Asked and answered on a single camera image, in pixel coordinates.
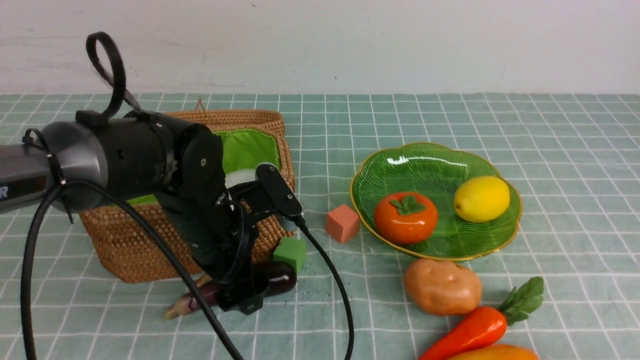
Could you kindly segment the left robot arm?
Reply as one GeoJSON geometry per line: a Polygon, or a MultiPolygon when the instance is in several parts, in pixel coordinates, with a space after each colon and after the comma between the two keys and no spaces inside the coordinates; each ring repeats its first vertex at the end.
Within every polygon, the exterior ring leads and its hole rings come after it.
{"type": "Polygon", "coordinates": [[[38,203],[64,185],[55,207],[69,214],[112,201],[75,185],[84,180],[130,201],[154,196],[195,263],[211,277],[215,304],[251,314],[271,293],[264,269],[251,264],[256,223],[270,214],[263,181],[274,162],[242,149],[237,161],[224,137],[205,125],[158,112],[110,120],[78,111],[1,146],[1,212],[38,203]]]}

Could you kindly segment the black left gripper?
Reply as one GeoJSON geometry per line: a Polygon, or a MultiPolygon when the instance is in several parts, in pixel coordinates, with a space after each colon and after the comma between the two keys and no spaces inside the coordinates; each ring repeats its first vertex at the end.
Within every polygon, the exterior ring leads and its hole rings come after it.
{"type": "Polygon", "coordinates": [[[244,315],[262,309],[270,280],[264,272],[254,273],[252,252],[258,233],[246,209],[224,194],[190,198],[163,191],[155,198],[195,263],[223,286],[215,292],[217,307],[244,315]]]}

